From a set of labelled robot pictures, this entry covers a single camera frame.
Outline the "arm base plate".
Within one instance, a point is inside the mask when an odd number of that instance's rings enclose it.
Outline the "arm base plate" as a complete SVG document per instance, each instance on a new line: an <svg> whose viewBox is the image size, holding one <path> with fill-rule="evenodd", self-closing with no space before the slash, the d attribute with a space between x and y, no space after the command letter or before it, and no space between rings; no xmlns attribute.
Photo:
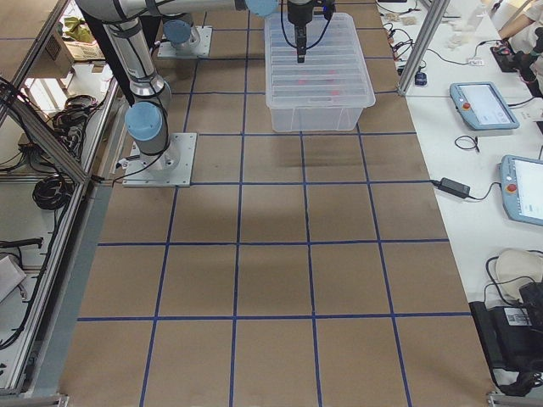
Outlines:
<svg viewBox="0 0 543 407"><path fill-rule="evenodd" d="M157 52L159 59L205 59L210 54L212 27L166 26Z"/></svg>
<svg viewBox="0 0 543 407"><path fill-rule="evenodd" d="M197 144L196 133L172 133L168 149L154 162L154 158L141 155L132 143L131 159L123 166L126 177L124 187L189 187Z"/></svg>

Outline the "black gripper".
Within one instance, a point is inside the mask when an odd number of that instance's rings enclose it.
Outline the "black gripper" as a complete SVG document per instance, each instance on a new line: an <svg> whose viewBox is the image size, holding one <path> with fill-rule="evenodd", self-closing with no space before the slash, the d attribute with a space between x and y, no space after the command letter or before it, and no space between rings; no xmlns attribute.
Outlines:
<svg viewBox="0 0 543 407"><path fill-rule="evenodd" d="M297 63L303 64L306 56L306 25L313 19L313 0L288 0L288 21L294 25Z"/></svg>

